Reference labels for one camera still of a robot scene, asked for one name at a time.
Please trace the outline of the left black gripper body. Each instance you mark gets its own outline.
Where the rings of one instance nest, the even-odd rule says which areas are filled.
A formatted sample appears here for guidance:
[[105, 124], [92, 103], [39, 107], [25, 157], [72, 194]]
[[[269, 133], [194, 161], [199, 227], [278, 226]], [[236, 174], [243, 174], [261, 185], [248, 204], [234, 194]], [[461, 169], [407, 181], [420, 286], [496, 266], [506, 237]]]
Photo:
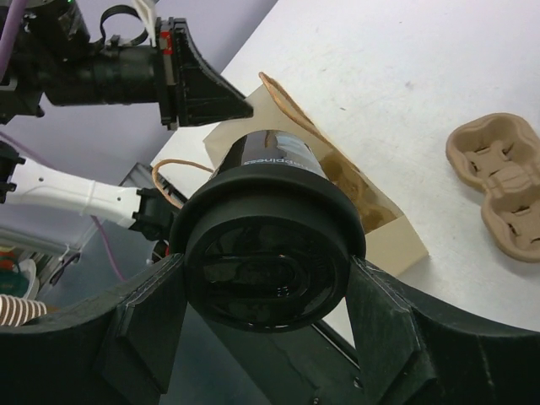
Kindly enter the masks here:
[[114, 35], [93, 42], [84, 21], [63, 16], [50, 24], [26, 17], [1, 81], [1, 123], [16, 116], [42, 117], [46, 97], [55, 106], [156, 103], [166, 127], [186, 124], [181, 82], [184, 19], [158, 19], [158, 43], [146, 33], [124, 41]]

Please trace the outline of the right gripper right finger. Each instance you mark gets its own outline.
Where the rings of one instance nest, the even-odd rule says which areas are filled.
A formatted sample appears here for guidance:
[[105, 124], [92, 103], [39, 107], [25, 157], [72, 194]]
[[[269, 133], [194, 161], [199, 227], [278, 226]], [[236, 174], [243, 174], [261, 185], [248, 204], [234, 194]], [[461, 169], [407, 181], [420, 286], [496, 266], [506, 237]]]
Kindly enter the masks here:
[[366, 404], [537, 404], [539, 334], [476, 316], [351, 259]]

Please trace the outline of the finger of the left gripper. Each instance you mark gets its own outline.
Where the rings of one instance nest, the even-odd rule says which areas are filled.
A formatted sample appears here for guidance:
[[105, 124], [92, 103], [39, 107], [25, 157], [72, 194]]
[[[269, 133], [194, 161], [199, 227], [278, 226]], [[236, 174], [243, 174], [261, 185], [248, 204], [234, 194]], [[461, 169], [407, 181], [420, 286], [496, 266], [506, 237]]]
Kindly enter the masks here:
[[202, 56], [185, 19], [172, 20], [175, 108], [181, 127], [199, 127], [253, 116], [246, 97]]

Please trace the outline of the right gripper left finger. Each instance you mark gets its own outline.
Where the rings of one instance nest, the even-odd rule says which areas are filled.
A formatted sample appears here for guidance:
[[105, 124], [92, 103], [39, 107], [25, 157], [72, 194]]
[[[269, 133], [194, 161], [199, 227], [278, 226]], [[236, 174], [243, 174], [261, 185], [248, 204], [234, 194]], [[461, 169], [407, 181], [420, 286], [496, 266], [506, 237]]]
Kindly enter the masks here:
[[127, 282], [1, 329], [3, 404], [157, 404], [186, 312], [180, 254]]

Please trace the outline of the dark translucent cup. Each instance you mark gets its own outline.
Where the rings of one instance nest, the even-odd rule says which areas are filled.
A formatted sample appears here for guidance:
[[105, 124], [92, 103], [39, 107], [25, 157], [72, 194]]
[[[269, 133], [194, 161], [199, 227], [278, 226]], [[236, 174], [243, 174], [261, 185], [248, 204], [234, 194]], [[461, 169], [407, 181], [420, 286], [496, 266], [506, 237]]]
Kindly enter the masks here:
[[260, 130], [232, 143], [208, 184], [240, 187], [327, 180], [303, 140], [284, 131]]

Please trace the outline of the beige paper bag with handles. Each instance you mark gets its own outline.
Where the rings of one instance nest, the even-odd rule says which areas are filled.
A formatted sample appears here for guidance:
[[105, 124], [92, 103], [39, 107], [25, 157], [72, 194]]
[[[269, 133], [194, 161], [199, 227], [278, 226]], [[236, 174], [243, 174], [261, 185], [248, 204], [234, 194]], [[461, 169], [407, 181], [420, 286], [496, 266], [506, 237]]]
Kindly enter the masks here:
[[429, 255], [402, 210], [318, 129], [274, 78], [259, 73], [262, 85], [247, 100], [253, 117], [224, 121], [203, 140], [213, 167], [222, 162], [233, 142], [247, 133], [278, 129], [306, 143], [327, 178], [353, 203], [367, 241], [367, 260], [396, 277]]

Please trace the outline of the black cup lid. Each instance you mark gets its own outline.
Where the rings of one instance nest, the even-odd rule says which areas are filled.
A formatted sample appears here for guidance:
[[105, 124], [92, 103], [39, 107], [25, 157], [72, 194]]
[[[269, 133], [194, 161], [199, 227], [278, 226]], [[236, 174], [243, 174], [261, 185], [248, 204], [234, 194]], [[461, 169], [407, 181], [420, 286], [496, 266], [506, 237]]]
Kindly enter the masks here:
[[332, 311], [366, 240], [351, 201], [324, 177], [284, 165], [217, 174], [170, 231], [184, 256], [186, 297], [204, 318], [250, 332], [287, 332]]

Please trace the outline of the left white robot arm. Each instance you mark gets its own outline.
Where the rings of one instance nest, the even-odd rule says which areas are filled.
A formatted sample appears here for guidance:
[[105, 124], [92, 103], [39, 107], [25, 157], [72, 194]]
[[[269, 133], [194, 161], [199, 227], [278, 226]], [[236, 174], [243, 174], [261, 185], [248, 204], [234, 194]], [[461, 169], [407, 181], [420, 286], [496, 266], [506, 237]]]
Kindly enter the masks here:
[[[41, 117], [40, 102], [56, 106], [155, 103], [170, 130], [251, 117], [246, 97], [197, 49], [184, 19], [158, 19], [153, 46], [114, 37], [89, 44], [76, 61], [58, 60], [30, 32], [20, 33], [1, 87], [1, 121]], [[66, 209], [100, 217], [142, 233], [168, 235], [174, 215], [165, 196], [149, 188], [112, 186], [69, 175], [1, 149], [1, 201]]]

